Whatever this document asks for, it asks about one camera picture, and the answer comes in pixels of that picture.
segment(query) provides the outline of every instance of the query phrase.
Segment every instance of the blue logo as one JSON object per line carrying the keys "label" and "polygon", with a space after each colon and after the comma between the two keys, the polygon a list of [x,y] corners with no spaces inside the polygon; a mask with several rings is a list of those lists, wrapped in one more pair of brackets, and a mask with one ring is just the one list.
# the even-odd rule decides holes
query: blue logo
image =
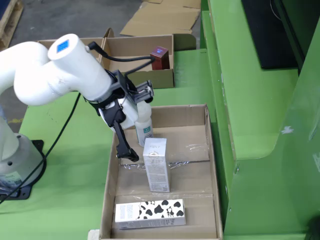
{"label": "blue logo", "polygon": [[60,43],[57,47],[56,47],[56,53],[60,53],[61,51],[65,50],[67,47],[69,47],[69,39]]}
{"label": "blue logo", "polygon": [[146,133],[150,132],[150,130],[151,130],[151,128],[150,128],[150,126],[148,126],[148,127],[143,129],[143,133],[146,134]]}

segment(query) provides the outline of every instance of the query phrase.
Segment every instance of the cardboard box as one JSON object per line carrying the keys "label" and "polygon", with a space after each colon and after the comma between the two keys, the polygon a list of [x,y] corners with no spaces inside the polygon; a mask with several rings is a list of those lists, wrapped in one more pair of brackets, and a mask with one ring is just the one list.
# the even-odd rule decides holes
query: cardboard box
{"label": "cardboard box", "polygon": [[[156,89],[165,89],[174,87],[174,36],[136,36],[136,37],[109,37],[105,38],[103,50],[115,58],[136,58],[141,56],[150,56],[150,53],[156,47],[163,47],[169,50],[170,69],[152,70],[151,64],[134,72],[128,77],[135,84],[139,85],[147,80],[151,80]],[[125,73],[132,70],[149,60],[138,61],[110,61],[102,58],[102,66],[109,71],[120,70]]]}
{"label": "cardboard box", "polygon": [[170,167],[166,161],[167,139],[145,139],[143,161],[151,192],[170,192]]}
{"label": "cardboard box", "polygon": [[[152,108],[153,132],[167,139],[168,161],[184,162],[171,169],[171,191],[150,192],[146,171],[137,163],[117,159],[118,138],[113,136],[106,178],[100,238],[105,239],[222,239],[219,193],[206,105]],[[125,136],[141,154],[134,129]],[[115,227],[115,205],[141,201],[183,199],[186,225],[121,230]]]}
{"label": "cardboard box", "polygon": [[149,0],[124,26],[120,34],[150,36],[191,34],[201,8],[201,0]]}
{"label": "cardboard box", "polygon": [[[86,38],[80,38],[80,40],[85,44],[88,45],[89,43],[95,41],[97,44],[99,44],[100,47],[104,46],[105,38],[104,37],[86,37]],[[45,46],[47,49],[51,47],[51,45],[56,41],[56,39],[50,39],[50,40],[39,40],[38,43]],[[96,51],[92,50],[91,53],[96,58],[96,60],[101,63],[102,56],[97,53]]]}
{"label": "cardboard box", "polygon": [[186,224],[183,199],[121,203],[115,206],[115,227],[139,229]]}

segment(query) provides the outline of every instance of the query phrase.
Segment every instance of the cow print box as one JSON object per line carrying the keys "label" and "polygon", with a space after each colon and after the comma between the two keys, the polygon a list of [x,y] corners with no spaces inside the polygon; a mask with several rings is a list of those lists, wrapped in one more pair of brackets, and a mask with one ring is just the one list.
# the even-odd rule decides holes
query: cow print box
{"label": "cow print box", "polygon": [[185,205],[182,199],[132,202],[115,206],[115,225],[118,229],[185,224]]}

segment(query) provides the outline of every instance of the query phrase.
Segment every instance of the white box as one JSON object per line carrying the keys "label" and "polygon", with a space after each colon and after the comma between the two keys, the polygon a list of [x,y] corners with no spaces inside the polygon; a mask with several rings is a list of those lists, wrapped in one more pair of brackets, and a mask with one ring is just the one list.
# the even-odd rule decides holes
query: white box
{"label": "white box", "polygon": [[146,138],[143,160],[151,192],[170,192],[170,168],[166,162],[166,138]]}
{"label": "white box", "polygon": [[116,204],[114,221],[118,229],[139,229],[186,224],[182,199]]}

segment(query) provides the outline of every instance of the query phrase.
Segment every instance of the green machine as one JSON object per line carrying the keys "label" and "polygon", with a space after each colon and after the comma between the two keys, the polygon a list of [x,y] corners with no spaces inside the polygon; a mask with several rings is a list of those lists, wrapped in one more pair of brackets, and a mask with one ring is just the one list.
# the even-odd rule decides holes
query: green machine
{"label": "green machine", "polygon": [[302,2],[273,3],[298,74],[262,69],[241,0],[202,1],[225,239],[302,240],[320,216],[320,22]]}

